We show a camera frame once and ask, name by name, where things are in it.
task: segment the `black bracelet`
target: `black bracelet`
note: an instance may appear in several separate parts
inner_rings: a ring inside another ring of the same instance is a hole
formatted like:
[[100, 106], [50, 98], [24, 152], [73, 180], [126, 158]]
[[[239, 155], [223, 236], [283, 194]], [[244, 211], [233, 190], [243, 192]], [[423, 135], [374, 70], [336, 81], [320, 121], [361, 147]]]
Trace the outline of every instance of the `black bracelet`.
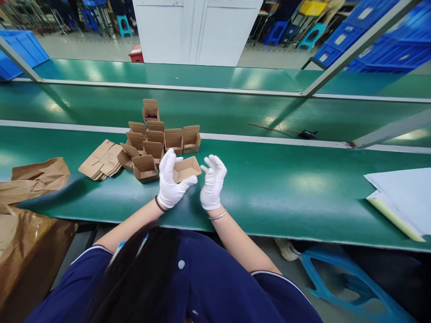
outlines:
[[159, 209], [161, 209], [163, 212], [167, 212], [167, 210], [165, 210], [163, 207], [161, 207], [160, 204], [158, 203], [157, 195], [154, 197], [154, 200], [156, 201], [156, 204], [157, 204]]

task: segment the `dark hair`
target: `dark hair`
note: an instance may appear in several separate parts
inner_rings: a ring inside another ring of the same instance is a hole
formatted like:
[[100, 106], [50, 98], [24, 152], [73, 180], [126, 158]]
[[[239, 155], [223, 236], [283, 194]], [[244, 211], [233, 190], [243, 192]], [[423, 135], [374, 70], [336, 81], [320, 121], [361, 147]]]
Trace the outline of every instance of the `dark hair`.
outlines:
[[[142, 241], [148, 234], [142, 250]], [[87, 322], [163, 322], [180, 231], [150, 223], [136, 232], [106, 270]]]

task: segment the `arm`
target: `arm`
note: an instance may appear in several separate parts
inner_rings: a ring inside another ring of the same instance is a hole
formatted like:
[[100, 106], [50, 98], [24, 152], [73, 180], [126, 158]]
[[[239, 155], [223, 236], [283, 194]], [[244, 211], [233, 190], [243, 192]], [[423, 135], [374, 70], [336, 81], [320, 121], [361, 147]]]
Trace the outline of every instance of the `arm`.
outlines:
[[[174, 150], [169, 149], [160, 162], [160, 192], [157, 196], [158, 203], [164, 210], [168, 210], [180, 201], [187, 189], [196, 184], [198, 179], [191, 176], [176, 184], [172, 176], [172, 169], [176, 162], [183, 157], [176, 157]], [[128, 240], [136, 231], [150, 222], [156, 221], [164, 212], [152, 199], [144, 207], [136, 211], [124, 222], [106, 233], [95, 244], [100, 244], [108, 250], [115, 252], [120, 242]]]
[[271, 271], [281, 274], [269, 257], [250, 239], [220, 203], [220, 192], [226, 175], [226, 167], [217, 156], [205, 157], [209, 168], [205, 172], [205, 185], [201, 191], [202, 207], [207, 210], [217, 234], [226, 250], [248, 271]]

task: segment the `red container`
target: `red container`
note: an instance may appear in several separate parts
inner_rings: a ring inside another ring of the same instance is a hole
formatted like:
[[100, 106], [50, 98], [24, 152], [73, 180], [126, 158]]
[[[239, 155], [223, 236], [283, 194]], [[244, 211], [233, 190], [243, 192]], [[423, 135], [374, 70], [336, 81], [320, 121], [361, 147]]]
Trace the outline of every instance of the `red container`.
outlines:
[[144, 57], [142, 56], [141, 45], [136, 45], [135, 47], [133, 47], [131, 52], [129, 53], [129, 56], [132, 62], [143, 63]]

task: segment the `bracelet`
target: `bracelet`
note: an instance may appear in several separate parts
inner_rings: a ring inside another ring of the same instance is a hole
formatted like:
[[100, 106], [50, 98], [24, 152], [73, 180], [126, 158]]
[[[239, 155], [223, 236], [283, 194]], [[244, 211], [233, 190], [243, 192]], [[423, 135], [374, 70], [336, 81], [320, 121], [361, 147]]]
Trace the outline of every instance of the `bracelet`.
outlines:
[[215, 220], [218, 220], [218, 219], [222, 218], [225, 214], [226, 214], [226, 209], [224, 210], [224, 213], [223, 213], [221, 216], [218, 216], [217, 218], [210, 218], [210, 217], [208, 217], [208, 218], [209, 218], [211, 221], [215, 221]]
[[161, 209], [163, 212], [167, 212], [167, 210], [165, 210], [163, 207], [161, 207], [160, 204], [158, 203], [157, 195], [154, 197], [154, 200], [156, 201], [156, 204], [157, 204], [159, 209]]

